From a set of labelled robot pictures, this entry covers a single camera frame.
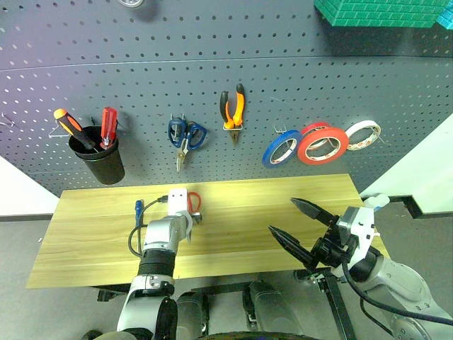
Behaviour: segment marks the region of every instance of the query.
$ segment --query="table top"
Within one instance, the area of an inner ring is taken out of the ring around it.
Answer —
[[[303,268],[267,226],[289,232],[307,249],[326,227],[301,214],[289,199],[310,200],[337,215],[350,205],[362,205],[347,174],[64,191],[27,287],[130,283],[139,265],[127,248],[135,201],[147,204],[172,188],[198,192],[203,217],[193,227],[191,244],[180,243],[174,278]],[[145,212],[144,222],[162,218],[166,209],[166,204],[154,205]],[[379,237],[373,246],[388,256]]]

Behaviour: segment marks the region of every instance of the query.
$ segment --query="blue tape roll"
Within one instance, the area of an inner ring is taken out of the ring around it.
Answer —
[[[290,130],[280,135],[276,140],[270,143],[263,155],[263,165],[266,168],[273,168],[288,162],[297,152],[297,145],[302,140],[302,134],[297,130]],[[288,151],[285,152],[281,157],[274,158],[275,151],[282,145],[289,142]]]

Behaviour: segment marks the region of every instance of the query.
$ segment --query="pegboard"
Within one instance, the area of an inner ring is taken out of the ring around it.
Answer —
[[[48,137],[58,107],[82,125],[119,109],[126,176],[117,186],[349,172],[359,190],[452,112],[452,36],[438,25],[332,28],[310,1],[145,1],[137,10],[7,1],[0,12],[0,110],[16,123],[0,127],[0,152],[57,195],[102,186],[67,138]],[[218,105],[238,82],[246,112],[233,148]],[[166,128],[183,113],[208,136],[177,174]],[[385,143],[324,166],[261,164],[274,126],[364,119],[381,125]]]

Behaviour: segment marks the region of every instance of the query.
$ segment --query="black cup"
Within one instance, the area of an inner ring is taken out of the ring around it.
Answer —
[[[83,128],[88,137],[96,143],[96,150],[87,150],[74,137],[69,138],[69,147],[74,151],[76,156],[84,161],[93,175],[102,184],[115,184],[125,176],[125,168],[122,165],[120,152],[118,151],[118,138],[111,147],[104,150],[100,143],[101,127],[87,126]]]

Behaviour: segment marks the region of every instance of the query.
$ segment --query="blue scissors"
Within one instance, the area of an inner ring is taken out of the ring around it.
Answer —
[[[171,118],[168,123],[168,138],[174,147],[178,148],[176,154],[176,172],[179,173],[185,156],[189,151],[199,149],[203,142],[207,130],[195,122],[188,122],[182,118]]]

